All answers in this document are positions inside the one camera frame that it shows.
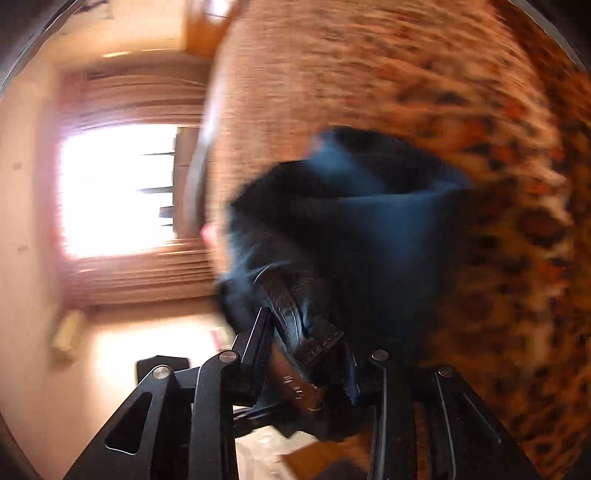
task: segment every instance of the yellow object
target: yellow object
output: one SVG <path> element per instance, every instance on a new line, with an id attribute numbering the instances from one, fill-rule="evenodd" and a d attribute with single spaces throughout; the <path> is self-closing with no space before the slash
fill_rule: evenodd
<path id="1" fill-rule="evenodd" d="M 82 310 L 70 310 L 57 328 L 51 340 L 51 350 L 60 360 L 74 360 L 76 345 L 86 324 L 86 315 Z"/>

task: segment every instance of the dark blue cloth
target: dark blue cloth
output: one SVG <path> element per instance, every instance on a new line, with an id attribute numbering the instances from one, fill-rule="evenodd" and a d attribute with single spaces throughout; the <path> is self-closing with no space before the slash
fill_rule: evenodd
<path id="1" fill-rule="evenodd" d="M 338 127 L 315 144 L 309 159 L 277 165 L 230 205 L 225 309 L 247 330 L 253 309 L 269 305 L 304 375 L 330 381 L 329 352 L 343 342 L 412 363 L 449 286 L 469 181 L 376 132 Z"/>

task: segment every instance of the bright window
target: bright window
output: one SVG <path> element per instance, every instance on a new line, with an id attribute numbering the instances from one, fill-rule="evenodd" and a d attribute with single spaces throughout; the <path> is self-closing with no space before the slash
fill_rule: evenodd
<path id="1" fill-rule="evenodd" d="M 174 239 L 175 125 L 102 128 L 70 137 L 60 164 L 66 252 L 125 255 Z"/>

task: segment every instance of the orange spotted fabric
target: orange spotted fabric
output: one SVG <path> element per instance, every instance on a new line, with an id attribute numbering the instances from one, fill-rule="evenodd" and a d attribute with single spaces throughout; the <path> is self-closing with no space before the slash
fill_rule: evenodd
<path id="1" fill-rule="evenodd" d="M 589 430 L 591 91 L 506 0 L 251 0 L 216 59 L 209 218 L 329 125 L 405 138 L 473 180 L 469 245 L 425 339 L 542 476 Z M 226 246 L 212 252 L 228 267 Z"/>

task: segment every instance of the silver bolt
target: silver bolt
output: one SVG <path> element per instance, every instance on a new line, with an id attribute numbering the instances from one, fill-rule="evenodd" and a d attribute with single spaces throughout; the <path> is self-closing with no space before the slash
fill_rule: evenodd
<path id="1" fill-rule="evenodd" d="M 438 372 L 443 378 L 451 378 L 456 374 L 453 367 L 450 367 L 449 365 L 440 366 Z"/>
<path id="2" fill-rule="evenodd" d="M 158 380 L 162 380 L 170 375 L 170 369 L 165 367 L 164 365 L 161 367 L 154 368 L 154 372 L 152 373 L 154 378 L 158 378 Z"/>
<path id="3" fill-rule="evenodd" d="M 225 352 L 220 353 L 220 356 L 218 357 L 220 359 L 220 362 L 224 362 L 225 364 L 228 364 L 230 362 L 233 362 L 237 357 L 236 352 L 232 352 L 231 350 L 226 350 Z"/>
<path id="4" fill-rule="evenodd" d="M 386 350 L 374 350 L 371 353 L 371 358 L 376 360 L 377 362 L 385 362 L 388 359 L 389 355 Z"/>

